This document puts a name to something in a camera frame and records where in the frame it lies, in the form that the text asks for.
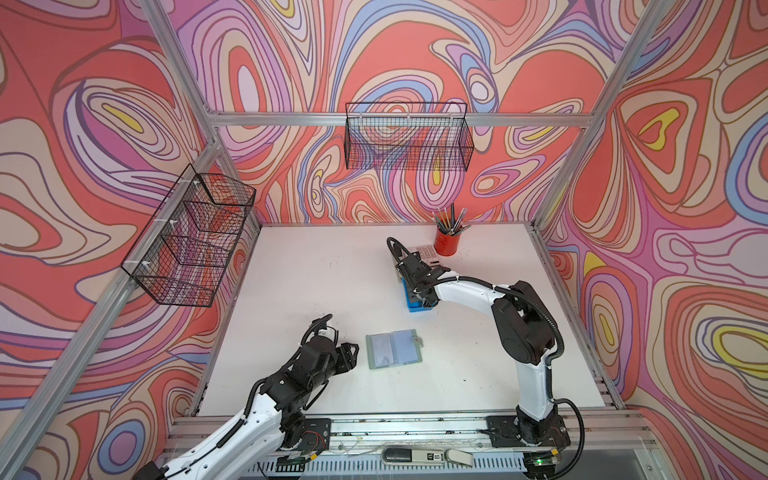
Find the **blue plastic card tray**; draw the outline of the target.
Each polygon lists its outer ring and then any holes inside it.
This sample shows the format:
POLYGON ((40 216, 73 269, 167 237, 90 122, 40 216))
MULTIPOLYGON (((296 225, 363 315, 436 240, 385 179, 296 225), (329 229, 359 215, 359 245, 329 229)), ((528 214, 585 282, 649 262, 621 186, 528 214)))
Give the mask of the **blue plastic card tray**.
POLYGON ((405 293, 406 305, 411 313, 424 312, 435 307, 436 303, 431 293, 415 290, 405 279, 402 279, 401 283, 405 293))

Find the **white silver vip card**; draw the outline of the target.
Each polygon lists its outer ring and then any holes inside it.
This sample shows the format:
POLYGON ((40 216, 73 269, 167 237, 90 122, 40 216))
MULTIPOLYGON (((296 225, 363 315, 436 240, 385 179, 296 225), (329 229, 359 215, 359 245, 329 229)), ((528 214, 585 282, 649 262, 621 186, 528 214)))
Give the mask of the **white silver vip card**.
POLYGON ((371 353, 375 368, 384 368, 394 361, 392 344, 388 334, 377 334, 371 337, 371 353))

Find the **mint green card holder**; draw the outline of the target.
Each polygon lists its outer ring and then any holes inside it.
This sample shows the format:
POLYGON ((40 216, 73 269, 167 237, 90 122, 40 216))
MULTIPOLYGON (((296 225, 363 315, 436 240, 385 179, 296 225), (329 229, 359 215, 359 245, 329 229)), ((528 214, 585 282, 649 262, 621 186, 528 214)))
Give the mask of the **mint green card holder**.
POLYGON ((392 344, 392 353, 394 355, 394 361, 391 365, 384 368, 375 368, 373 365, 373 355, 371 353, 371 337, 373 335, 366 336, 366 353, 368 366, 371 370, 379 370, 392 367, 400 367, 404 365, 411 365, 421 363, 423 361, 421 348, 423 346, 422 339, 418 336, 414 329, 411 330, 399 330, 389 333, 392 344))

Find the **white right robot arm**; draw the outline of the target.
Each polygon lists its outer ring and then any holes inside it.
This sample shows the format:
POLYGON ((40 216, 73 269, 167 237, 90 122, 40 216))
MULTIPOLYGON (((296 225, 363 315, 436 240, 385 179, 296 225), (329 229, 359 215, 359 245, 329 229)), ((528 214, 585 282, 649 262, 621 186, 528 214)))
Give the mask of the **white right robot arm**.
POLYGON ((394 256, 406 291, 424 306, 453 302, 490 315, 504 351, 516 362, 519 400, 515 419, 488 426, 494 443, 515 440, 526 446, 570 444, 552 389, 552 363, 565 351, 557 322, 532 286, 492 284, 460 275, 440 265, 430 266, 414 252, 394 256))

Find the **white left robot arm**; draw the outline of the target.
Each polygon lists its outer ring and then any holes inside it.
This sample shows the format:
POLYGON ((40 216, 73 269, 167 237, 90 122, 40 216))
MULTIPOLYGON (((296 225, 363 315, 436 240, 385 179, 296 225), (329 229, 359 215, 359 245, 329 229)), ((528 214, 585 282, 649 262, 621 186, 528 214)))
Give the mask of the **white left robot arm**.
POLYGON ((304 412, 329 380, 353 370, 359 346, 339 341, 327 314, 313 320, 297 350, 273 374, 256 381, 244 408, 187 452, 159 466, 151 461, 135 479, 237 479, 249 465, 300 444, 304 412))

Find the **pink desk calculator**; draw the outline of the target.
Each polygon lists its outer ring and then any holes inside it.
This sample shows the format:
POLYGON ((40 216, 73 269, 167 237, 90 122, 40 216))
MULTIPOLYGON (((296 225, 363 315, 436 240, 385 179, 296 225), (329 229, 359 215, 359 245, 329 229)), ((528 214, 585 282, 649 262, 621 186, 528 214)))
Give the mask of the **pink desk calculator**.
POLYGON ((440 258, 432 244, 410 247, 409 250, 412 253, 417 253, 420 259, 427 265, 435 266, 440 263, 440 258))

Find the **red metal pencil bucket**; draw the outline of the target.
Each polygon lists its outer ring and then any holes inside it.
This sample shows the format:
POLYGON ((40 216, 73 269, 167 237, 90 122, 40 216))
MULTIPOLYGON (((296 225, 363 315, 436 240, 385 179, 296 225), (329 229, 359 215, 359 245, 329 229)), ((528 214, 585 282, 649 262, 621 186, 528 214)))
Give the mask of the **red metal pencil bucket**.
POLYGON ((437 230, 433 247, 435 252, 442 257, 450 257, 457 253, 461 235, 444 233, 437 230))

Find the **grey handheld device on rail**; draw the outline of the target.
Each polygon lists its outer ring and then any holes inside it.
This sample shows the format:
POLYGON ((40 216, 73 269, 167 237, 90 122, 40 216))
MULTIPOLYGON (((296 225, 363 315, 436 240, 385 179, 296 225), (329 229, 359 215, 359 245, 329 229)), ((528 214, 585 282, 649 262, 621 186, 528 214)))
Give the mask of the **grey handheld device on rail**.
POLYGON ((416 447, 386 447, 382 451, 382 461, 385 464, 402 466, 437 466, 454 464, 462 467, 472 467, 472 454, 456 449, 432 449, 416 447))

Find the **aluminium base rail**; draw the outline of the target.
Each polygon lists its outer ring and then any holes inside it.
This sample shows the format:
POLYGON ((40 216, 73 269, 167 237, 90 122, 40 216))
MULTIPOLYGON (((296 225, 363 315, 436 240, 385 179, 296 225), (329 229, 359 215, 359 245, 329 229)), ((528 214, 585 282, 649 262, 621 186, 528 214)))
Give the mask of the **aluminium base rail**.
MULTIPOLYGON (((658 444, 639 413, 613 408, 584 408, 575 415, 567 406, 559 409, 571 444, 563 452, 570 461, 581 459, 570 472, 572 479, 667 479, 658 444)), ((305 439, 320 456, 304 467, 277 467, 278 454, 249 463, 245 477, 395 479, 421 475, 459 478, 521 478, 526 448, 494 447, 502 432, 488 424, 488 413, 416 413, 332 415, 329 427, 305 439), (389 466, 385 448, 422 447, 457 449, 471 455, 471 466, 444 463, 436 467, 389 466)))

